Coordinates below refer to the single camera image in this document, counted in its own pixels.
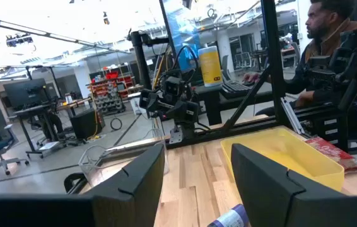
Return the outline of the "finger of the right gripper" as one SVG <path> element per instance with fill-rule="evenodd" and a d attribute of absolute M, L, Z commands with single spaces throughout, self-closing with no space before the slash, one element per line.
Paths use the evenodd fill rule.
<path fill-rule="evenodd" d="M 159 95 L 151 90 L 144 89 L 140 93 L 139 106 L 147 111 L 158 110 Z"/>
<path fill-rule="evenodd" d="M 174 121 L 177 124 L 198 121 L 199 105 L 190 101 L 179 100 L 174 106 Z"/>

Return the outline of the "black monitor pole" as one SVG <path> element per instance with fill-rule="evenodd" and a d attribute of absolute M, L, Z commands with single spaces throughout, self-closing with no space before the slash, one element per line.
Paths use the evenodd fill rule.
<path fill-rule="evenodd" d="M 134 47 L 136 61 L 137 61 L 138 69 L 139 69 L 140 82 L 144 86 L 145 89 L 150 90 L 152 85 L 151 85 L 151 80 L 149 77 L 149 71 L 148 71 L 148 66 L 147 66 L 146 59 L 145 59 L 143 46 L 146 45 L 148 47 L 152 47 L 152 46 L 158 45 L 158 44 L 168 44 L 169 39 L 168 38 L 154 38 L 154 39 L 152 39 L 146 33 L 140 33 L 140 31 L 132 32 L 132 30 L 130 29 L 128 36 L 127 36 L 127 40 L 131 41 L 132 46 Z"/>

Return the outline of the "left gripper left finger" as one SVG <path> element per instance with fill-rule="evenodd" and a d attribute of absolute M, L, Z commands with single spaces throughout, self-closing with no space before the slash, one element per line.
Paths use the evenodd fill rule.
<path fill-rule="evenodd" d="M 152 227 L 164 166 L 156 144 L 84 194 L 0 194 L 0 227 Z"/>

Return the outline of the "red snack packet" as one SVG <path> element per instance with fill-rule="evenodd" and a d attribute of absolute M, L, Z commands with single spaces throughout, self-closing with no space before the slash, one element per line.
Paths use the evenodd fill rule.
<path fill-rule="evenodd" d="M 305 142 L 336 163 L 340 164 L 344 168 L 345 173 L 357 172 L 357 159 L 330 142 L 327 142 L 321 137 L 307 139 Z"/>

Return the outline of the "silver aluminium bar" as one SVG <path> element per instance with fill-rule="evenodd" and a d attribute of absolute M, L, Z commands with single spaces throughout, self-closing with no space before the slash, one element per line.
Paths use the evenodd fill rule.
<path fill-rule="evenodd" d="M 305 131 L 301 126 L 300 121 L 298 120 L 298 117 L 296 116 L 293 108 L 291 107 L 290 102 L 286 101 L 285 98 L 281 98 L 281 105 L 293 130 L 299 135 L 304 134 Z"/>

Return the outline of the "violet food colour bottle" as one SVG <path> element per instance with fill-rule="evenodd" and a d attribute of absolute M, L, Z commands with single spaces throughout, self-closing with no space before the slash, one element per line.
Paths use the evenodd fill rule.
<path fill-rule="evenodd" d="M 244 206 L 238 204 L 209 223 L 208 227 L 248 227 L 249 223 L 249 217 Z"/>

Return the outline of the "computer keyboard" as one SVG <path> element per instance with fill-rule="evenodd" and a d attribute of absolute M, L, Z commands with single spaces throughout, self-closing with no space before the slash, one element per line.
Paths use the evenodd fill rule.
<path fill-rule="evenodd" d="M 237 82 L 225 82 L 222 84 L 223 94 L 227 97 L 237 97 L 246 95 L 249 90 L 251 90 L 250 86 L 245 86 L 244 84 Z"/>

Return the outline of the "person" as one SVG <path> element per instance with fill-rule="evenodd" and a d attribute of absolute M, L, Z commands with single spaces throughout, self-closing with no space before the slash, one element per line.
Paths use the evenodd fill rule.
<path fill-rule="evenodd" d="M 351 21 L 355 0 L 310 0 L 307 37 L 311 42 L 302 52 L 300 62 L 295 69 L 293 79 L 285 81 L 285 90 L 298 99 L 291 102 L 294 109 L 301 109 L 331 98 L 331 91 L 326 91 L 323 84 L 307 78 L 303 72 L 311 57 L 332 55 L 340 47 L 340 34 L 357 29 L 357 21 Z"/>

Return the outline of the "black aluminium table frame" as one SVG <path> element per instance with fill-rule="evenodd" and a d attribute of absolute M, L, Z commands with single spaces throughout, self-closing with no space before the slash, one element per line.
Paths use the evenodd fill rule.
<path fill-rule="evenodd" d="M 277 117 L 256 117 L 255 120 L 250 120 L 243 123 L 237 123 L 243 111 L 257 96 L 258 90 L 262 86 L 262 80 L 256 82 L 255 86 L 251 89 L 248 95 L 239 104 L 236 112 L 228 119 L 225 124 L 217 126 L 215 129 L 208 131 L 197 132 L 196 137 L 192 139 L 185 139 L 181 143 L 169 144 L 169 137 L 165 137 L 166 149 L 182 148 L 185 146 L 191 146 L 195 144 L 200 144 L 204 142 L 210 142 L 217 139 L 223 139 L 232 136 L 238 136 L 241 134 L 253 133 L 265 129 L 274 128 L 281 125 L 289 125 L 289 120 L 284 116 L 284 109 L 280 104 L 279 97 L 284 95 L 281 91 L 283 87 L 283 67 L 282 60 L 280 57 L 280 51 L 278 50 L 278 31 L 276 27 L 278 25 L 277 19 L 274 18 L 276 10 L 274 9 L 274 0 L 260 0 L 262 5 L 262 15 L 264 20 L 264 28 L 268 30 L 270 38 L 268 44 L 270 46 L 268 50 L 268 59 L 270 60 L 270 65 L 263 71 L 261 79 L 266 79 L 269 75 L 278 74 L 279 79 L 272 84 L 273 100 L 275 104 L 275 109 L 279 111 L 279 116 Z"/>

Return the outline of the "yellow plastic bin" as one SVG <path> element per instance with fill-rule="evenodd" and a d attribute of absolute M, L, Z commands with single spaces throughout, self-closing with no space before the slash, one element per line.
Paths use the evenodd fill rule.
<path fill-rule="evenodd" d="M 229 167 L 231 167 L 233 144 L 248 147 L 326 187 L 338 192 L 342 191 L 344 168 L 285 127 L 266 129 L 222 140 L 221 148 Z"/>

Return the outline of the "black standing desk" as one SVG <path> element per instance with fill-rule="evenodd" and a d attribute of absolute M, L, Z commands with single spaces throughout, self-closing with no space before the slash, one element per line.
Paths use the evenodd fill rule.
<path fill-rule="evenodd" d="M 51 104 L 38 105 L 36 107 L 30 107 L 30 108 L 26 108 L 24 110 L 16 111 L 14 113 L 14 115 L 12 116 L 12 118 L 16 118 L 19 120 L 22 131 L 23 131 L 25 138 L 28 142 L 28 145 L 30 147 L 30 150 L 25 152 L 28 158 L 30 158 L 31 154 L 37 154 L 37 155 L 39 155 L 39 158 L 44 159 L 44 156 L 48 152 L 54 150 L 59 145 L 59 140 L 55 133 L 54 126 L 52 124 L 52 121 L 49 119 L 50 108 L 51 108 Z M 32 140 L 27 132 L 27 129 L 24 125 L 24 122 L 23 122 L 24 118 L 34 117 L 36 115 L 37 116 L 41 115 L 46 122 L 47 128 L 48 128 L 50 136 L 51 136 L 51 140 L 52 140 L 52 144 L 50 145 L 49 148 L 45 148 L 43 146 L 38 149 L 35 149 L 35 147 L 34 147 L 35 144 L 32 142 Z"/>

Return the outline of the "silver arm base bracket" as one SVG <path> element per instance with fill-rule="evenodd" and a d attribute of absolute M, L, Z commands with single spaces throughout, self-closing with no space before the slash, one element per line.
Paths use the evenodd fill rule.
<path fill-rule="evenodd" d="M 183 138 L 183 132 L 180 127 L 174 127 L 170 130 L 169 144 L 181 143 Z"/>

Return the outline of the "clear plastic container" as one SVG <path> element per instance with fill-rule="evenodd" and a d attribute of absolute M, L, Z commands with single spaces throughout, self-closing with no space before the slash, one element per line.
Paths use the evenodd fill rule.
<path fill-rule="evenodd" d="M 78 165 L 89 187 L 94 187 L 157 144 L 162 144 L 166 149 L 165 134 L 161 129 L 151 129 L 143 138 L 133 142 L 111 148 L 100 145 L 90 146 L 83 153 Z"/>

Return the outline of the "black computer monitor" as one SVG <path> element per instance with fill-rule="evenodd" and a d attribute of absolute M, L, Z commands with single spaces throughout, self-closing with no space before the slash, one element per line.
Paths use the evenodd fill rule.
<path fill-rule="evenodd" d="M 20 110 L 32 105 L 41 105 L 49 101 L 44 79 L 26 80 L 17 83 L 5 84 L 4 90 L 11 106 Z"/>

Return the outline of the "black drawer unit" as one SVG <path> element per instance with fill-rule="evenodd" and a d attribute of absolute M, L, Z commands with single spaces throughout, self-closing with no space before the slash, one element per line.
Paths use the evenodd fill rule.
<path fill-rule="evenodd" d="M 296 109 L 300 121 L 309 121 L 307 131 L 312 137 L 319 136 L 341 150 L 348 151 L 348 114 L 330 104 Z"/>

